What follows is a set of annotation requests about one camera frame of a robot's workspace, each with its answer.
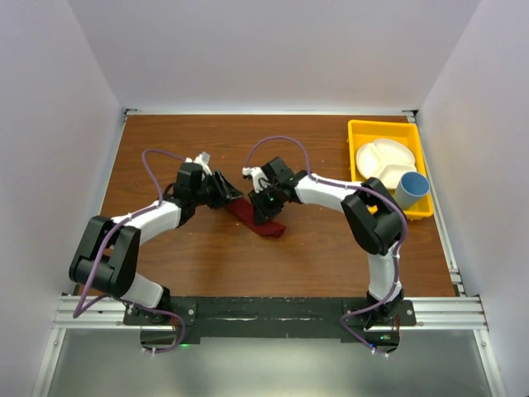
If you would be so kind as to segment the dark red cloth napkin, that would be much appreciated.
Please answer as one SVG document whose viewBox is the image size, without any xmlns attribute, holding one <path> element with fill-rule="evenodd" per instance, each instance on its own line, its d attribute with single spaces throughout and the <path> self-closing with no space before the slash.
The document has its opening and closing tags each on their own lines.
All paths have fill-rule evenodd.
<svg viewBox="0 0 529 397">
<path fill-rule="evenodd" d="M 225 209 L 252 232 L 261 237 L 280 238 L 286 226 L 273 220 L 257 220 L 253 205 L 246 198 L 236 198 L 226 204 Z"/>
</svg>

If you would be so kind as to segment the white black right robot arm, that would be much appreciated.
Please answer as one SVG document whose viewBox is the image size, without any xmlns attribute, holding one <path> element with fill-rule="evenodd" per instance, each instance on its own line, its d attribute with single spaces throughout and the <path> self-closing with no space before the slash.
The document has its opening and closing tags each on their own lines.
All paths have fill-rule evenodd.
<svg viewBox="0 0 529 397">
<path fill-rule="evenodd" d="M 253 184 L 249 199 L 257 225 L 279 215 L 286 203 L 317 205 L 342 213 L 369 263 L 368 307 L 356 309 L 348 316 L 368 313 L 379 325 L 388 324 L 397 316 L 403 300 L 399 251 L 407 234 L 407 222 L 403 210 L 379 179 L 345 182 L 306 170 L 295 173 L 279 157 L 261 167 L 245 167 L 242 175 Z"/>
</svg>

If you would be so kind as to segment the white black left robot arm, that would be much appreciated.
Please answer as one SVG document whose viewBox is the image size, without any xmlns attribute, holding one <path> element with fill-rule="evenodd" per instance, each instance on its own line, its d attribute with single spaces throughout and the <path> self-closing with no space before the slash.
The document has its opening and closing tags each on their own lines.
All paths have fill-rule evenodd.
<svg viewBox="0 0 529 397">
<path fill-rule="evenodd" d="M 97 302 L 86 301 L 94 288 L 104 297 L 137 307 L 153 324 L 177 320 L 171 313 L 169 290 L 137 271 L 141 246 L 182 227 L 200 206 L 216 210 L 243 197 L 220 170 L 210 171 L 192 161 L 180 166 L 175 181 L 160 189 L 152 204 L 118 217 L 90 218 L 69 268 L 69 278 L 83 286 L 73 317 Z"/>
</svg>

